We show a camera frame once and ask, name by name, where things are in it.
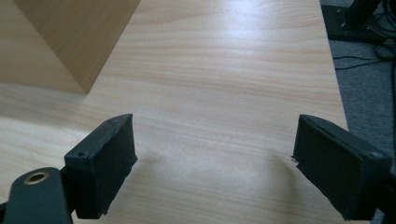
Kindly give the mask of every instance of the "black cable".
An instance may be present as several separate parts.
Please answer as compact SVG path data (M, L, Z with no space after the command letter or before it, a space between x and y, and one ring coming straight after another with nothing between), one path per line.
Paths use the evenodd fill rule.
M349 66L349 67L338 67L338 68L335 68L335 70L342 71L342 70L347 70L347 69L351 69L351 68L362 67L362 66L365 66L365 65L373 64L373 63L383 63L383 62L384 61L382 61L382 60L378 60L378 61L370 62L370 63L360 63L360 64L352 65L352 66Z
M389 1L390 12L392 13L392 18L396 22L396 1Z
M396 59L396 36L385 37L383 43L375 45L374 53L379 60L393 62Z
M347 55L347 56L342 56L342 57L334 57L332 59L333 60L340 60L340 59L378 60L378 59L362 58L362 57L353 56L353 55Z
M393 24L396 21L396 19L391 15L391 12L388 10L388 4L389 4L389 0L382 1L382 7L384 8L385 18L387 18L387 21L389 22L390 26L396 30L396 26Z
M391 1L389 1L389 0L383 0L383 6L385 5L385 7L384 7L384 11L387 13L387 15L389 16L389 18L391 18L392 20L393 20L393 22L396 22L396 17L395 17L395 15L394 15L394 11L393 11L393 9L394 9L394 7L395 7L395 5L394 5L394 0L391 0Z
M396 33L396 29L391 30L389 28L386 28L385 26L381 25L381 22L379 22L379 20L381 18L386 17L386 16L387 16L387 14L385 12L375 14L375 19L376 19L376 24L375 25L382 31L385 31L385 32L388 32L388 33Z

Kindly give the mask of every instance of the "wooden box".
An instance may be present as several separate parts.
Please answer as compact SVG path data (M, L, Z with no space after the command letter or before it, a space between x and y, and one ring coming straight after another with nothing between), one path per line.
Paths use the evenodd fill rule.
M139 1L0 1L0 81L88 92Z

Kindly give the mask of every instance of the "wood grain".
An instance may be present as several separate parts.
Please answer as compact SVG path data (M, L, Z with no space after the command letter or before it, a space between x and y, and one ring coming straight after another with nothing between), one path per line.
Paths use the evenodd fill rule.
M346 127L316 0L143 0L88 95L0 84L0 104L0 201L133 113L139 161L75 223L344 223L290 160L299 114Z
M88 92L138 3L1 1L0 80Z

